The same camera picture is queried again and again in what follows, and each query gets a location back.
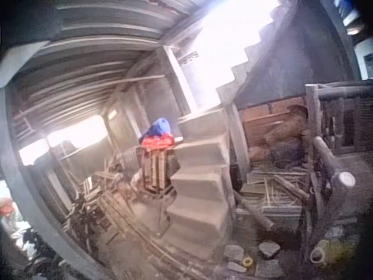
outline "wooden railing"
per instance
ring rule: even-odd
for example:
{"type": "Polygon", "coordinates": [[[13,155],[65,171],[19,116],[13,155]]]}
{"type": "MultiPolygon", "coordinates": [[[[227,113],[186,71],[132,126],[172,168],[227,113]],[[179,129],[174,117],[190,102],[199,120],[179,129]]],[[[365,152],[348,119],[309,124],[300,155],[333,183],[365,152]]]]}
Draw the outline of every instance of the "wooden railing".
{"type": "Polygon", "coordinates": [[[373,114],[364,115],[362,106],[373,106],[372,81],[306,85],[306,94],[311,135],[321,136],[336,155],[369,149],[372,129],[366,123],[367,118],[373,122],[373,114]],[[348,121],[346,112],[353,114],[348,121]],[[345,124],[353,130],[353,135],[346,131],[345,124]],[[346,143],[348,136],[353,139],[351,143],[346,143]]]}
{"type": "Polygon", "coordinates": [[[302,234],[302,263],[305,270],[309,264],[309,254],[323,239],[339,217],[340,210],[349,191],[355,186],[354,176],[344,169],[336,154],[343,153],[344,100],[358,98],[373,92],[373,86],[331,87],[326,85],[306,85],[309,120],[309,177],[312,194],[306,210],[304,232],[302,234]],[[334,141],[328,138],[329,127],[326,116],[330,111],[323,101],[331,100],[337,110],[333,116],[334,141]]]}

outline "wooden post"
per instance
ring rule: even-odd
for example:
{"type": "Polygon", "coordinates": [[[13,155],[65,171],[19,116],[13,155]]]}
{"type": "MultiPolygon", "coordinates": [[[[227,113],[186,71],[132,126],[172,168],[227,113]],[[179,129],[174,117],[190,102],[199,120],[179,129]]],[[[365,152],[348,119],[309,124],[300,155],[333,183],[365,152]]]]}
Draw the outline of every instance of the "wooden post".
{"type": "Polygon", "coordinates": [[[308,107],[308,126],[309,126],[309,164],[313,167],[314,146],[312,140],[316,136],[321,136],[321,105],[318,94],[318,85],[305,85],[308,107]]]}
{"type": "Polygon", "coordinates": [[[240,169],[241,180],[245,184],[247,182],[247,173],[249,172],[250,158],[244,129],[234,103],[226,106],[226,112],[228,116],[229,133],[237,158],[238,168],[240,169]]]}
{"type": "Polygon", "coordinates": [[[361,98],[360,96],[356,96],[354,98],[354,146],[355,152],[359,152],[361,150],[361,143],[360,143],[360,135],[361,135],[361,98]]]}
{"type": "Polygon", "coordinates": [[[344,98],[338,98],[336,102],[336,154],[341,153],[342,138],[344,134],[344,98]]]}
{"type": "Polygon", "coordinates": [[[173,90],[181,114],[187,115],[197,109],[193,94],[184,73],[170,46],[164,45],[156,50],[163,71],[173,90]]]}

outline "stone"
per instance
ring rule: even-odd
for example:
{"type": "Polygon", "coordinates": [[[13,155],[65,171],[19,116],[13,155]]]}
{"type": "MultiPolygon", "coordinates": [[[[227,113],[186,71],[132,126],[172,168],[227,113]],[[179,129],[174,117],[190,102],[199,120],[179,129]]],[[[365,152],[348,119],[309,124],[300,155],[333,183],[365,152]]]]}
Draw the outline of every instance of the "stone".
{"type": "Polygon", "coordinates": [[[325,235],[325,238],[338,239],[338,238],[341,238],[343,234],[344,234],[344,229],[342,225],[333,226],[331,227],[331,229],[328,230],[328,232],[325,235]]]}
{"type": "Polygon", "coordinates": [[[239,264],[236,264],[235,262],[231,262],[231,261],[228,262],[227,268],[229,270],[233,270],[233,271],[239,272],[239,273],[244,273],[247,270],[245,267],[243,267],[243,266],[241,266],[239,264]]]}
{"type": "Polygon", "coordinates": [[[260,261],[256,265],[255,276],[278,278],[284,276],[278,260],[260,261]]]}
{"type": "Polygon", "coordinates": [[[259,245],[259,250],[266,258],[273,258],[273,256],[280,251],[281,247],[276,242],[266,241],[259,245]]]}
{"type": "Polygon", "coordinates": [[[233,261],[242,261],[244,258],[244,249],[238,245],[226,245],[224,256],[233,261]]]}

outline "corrugated metal roof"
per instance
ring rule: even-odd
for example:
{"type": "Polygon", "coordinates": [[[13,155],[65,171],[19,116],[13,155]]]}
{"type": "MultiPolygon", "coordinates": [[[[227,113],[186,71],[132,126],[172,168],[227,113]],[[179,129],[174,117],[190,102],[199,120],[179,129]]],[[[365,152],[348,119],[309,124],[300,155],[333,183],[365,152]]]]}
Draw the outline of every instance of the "corrugated metal roof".
{"type": "Polygon", "coordinates": [[[56,0],[60,34],[16,76],[17,138],[29,142],[40,130],[49,133],[99,114],[131,66],[207,2],[56,0]]]}

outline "wooden stick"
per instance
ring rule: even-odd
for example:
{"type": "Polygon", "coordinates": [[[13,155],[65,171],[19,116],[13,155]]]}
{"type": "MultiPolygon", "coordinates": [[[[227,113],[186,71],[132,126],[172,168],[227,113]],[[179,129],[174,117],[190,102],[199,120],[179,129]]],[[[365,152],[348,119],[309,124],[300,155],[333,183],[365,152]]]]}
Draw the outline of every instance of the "wooden stick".
{"type": "Polygon", "coordinates": [[[267,203],[268,203],[268,206],[270,206],[269,191],[268,191],[268,182],[267,182],[267,178],[266,177],[264,177],[264,186],[266,188],[267,203]]]}
{"type": "Polygon", "coordinates": [[[275,171],[259,171],[253,170],[252,173],[260,175],[281,175],[281,176],[306,176],[306,172],[275,172],[275,171]]]}
{"type": "Polygon", "coordinates": [[[260,223],[267,231],[270,231],[275,223],[267,218],[259,208],[252,206],[250,202],[245,200],[238,192],[234,191],[234,197],[242,203],[242,206],[250,212],[254,219],[260,223]]]}
{"type": "Polygon", "coordinates": [[[274,175],[273,178],[289,193],[302,199],[304,202],[307,202],[309,200],[309,194],[307,194],[305,191],[301,190],[300,188],[297,188],[293,183],[289,182],[288,180],[278,175],[274,175]]]}

